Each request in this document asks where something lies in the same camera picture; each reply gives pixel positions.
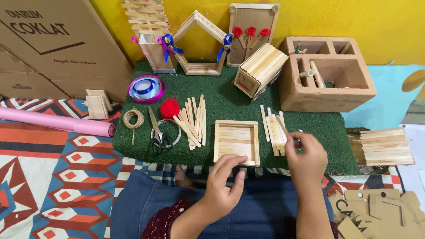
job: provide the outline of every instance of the artificial turf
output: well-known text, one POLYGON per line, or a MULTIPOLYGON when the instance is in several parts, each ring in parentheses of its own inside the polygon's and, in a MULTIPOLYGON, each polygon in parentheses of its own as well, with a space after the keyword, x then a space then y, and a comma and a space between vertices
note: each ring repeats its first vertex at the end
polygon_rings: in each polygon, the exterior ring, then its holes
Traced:
MULTIPOLYGON (((238 68, 223 67, 220 76, 187 76, 180 66, 175 74, 156 74, 166 85, 164 96, 151 108, 157 121, 161 120, 159 108, 169 97, 177 96, 180 108, 184 107, 188 97, 204 95, 207 109, 207 139, 206 146, 190 151, 186 134, 182 131, 179 142, 170 150, 164 150, 155 155, 150 150, 150 132, 152 124, 147 105, 136 103, 127 96, 122 109, 124 115, 130 109, 136 108, 144 115, 144 123, 135 129, 134 145, 133 131, 128 129, 122 118, 113 138, 113 147, 124 156, 150 163, 173 163, 184 165, 212 165, 214 149, 215 120, 246 120, 258 121, 258 136, 261 167, 288 168, 285 156, 273 156, 272 145, 266 141, 261 118, 260 105, 271 107, 273 114, 279 114, 280 100, 278 84, 274 83, 253 103, 240 89, 233 85, 238 68)), ((143 74, 153 74, 147 61, 138 61, 133 72, 133 79, 143 74)), ((356 159, 348 143, 344 120, 340 113, 283 112, 288 132, 303 130, 314 135, 328 152, 327 173, 358 174, 356 159)), ((177 137, 178 128, 169 122, 159 126, 162 132, 168 133, 172 139, 177 137)))

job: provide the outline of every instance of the pink paper roll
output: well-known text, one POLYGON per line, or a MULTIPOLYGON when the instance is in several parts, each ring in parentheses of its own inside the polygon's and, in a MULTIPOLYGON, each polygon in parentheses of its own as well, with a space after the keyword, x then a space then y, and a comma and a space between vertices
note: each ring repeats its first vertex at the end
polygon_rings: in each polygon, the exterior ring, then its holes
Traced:
POLYGON ((0 118, 28 124, 41 125, 80 134, 113 137, 116 125, 90 119, 76 119, 65 116, 43 114, 0 107, 0 118))

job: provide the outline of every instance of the twine roll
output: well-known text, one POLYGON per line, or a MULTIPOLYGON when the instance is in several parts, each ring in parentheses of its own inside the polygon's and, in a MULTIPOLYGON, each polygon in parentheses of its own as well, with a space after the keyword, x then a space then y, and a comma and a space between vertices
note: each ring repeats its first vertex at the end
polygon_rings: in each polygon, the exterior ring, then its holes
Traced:
POLYGON ((134 145, 134 129, 135 128, 138 128, 139 126, 141 126, 143 124, 143 122, 145 122, 144 119, 145 119, 145 117, 143 116, 143 114, 140 111, 138 111, 137 109, 135 109, 135 108, 127 111, 124 114, 123 118, 122 118, 122 120, 124 121, 125 126, 127 128, 129 128, 129 129, 132 129, 133 130, 133 140, 132 140, 132 144, 133 145, 134 145), (130 118, 132 116, 137 116, 137 122, 134 125, 132 125, 130 123, 130 118))

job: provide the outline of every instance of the patterned rug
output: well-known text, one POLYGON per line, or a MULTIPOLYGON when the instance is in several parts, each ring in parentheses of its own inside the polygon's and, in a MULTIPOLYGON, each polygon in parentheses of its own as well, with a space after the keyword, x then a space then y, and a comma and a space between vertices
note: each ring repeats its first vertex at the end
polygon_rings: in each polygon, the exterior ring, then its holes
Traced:
MULTIPOLYGON (((82 100, 8 99, 0 106, 88 118, 82 100)), ((119 120, 121 105, 114 104, 113 109, 106 121, 119 120)), ((111 138, 0 119, 0 238, 109 238, 111 207, 133 169, 175 186, 175 165, 123 157, 112 148, 111 138)), ((205 187, 211 167, 183 169, 198 187, 205 187)), ((228 185, 239 170, 255 178, 268 169, 234 168, 228 185)), ((368 188, 403 191, 394 166, 384 175, 324 176, 322 187, 328 193, 368 188)))

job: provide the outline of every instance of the red yarn ball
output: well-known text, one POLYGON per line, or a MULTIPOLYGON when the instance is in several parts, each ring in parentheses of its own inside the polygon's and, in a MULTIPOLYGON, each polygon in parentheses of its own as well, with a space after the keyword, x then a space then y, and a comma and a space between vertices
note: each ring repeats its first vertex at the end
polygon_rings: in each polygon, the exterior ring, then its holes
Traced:
POLYGON ((178 97, 175 95, 170 97, 162 103, 159 111, 161 112, 162 118, 173 119, 173 116, 178 115, 180 112, 180 106, 177 103, 178 97))

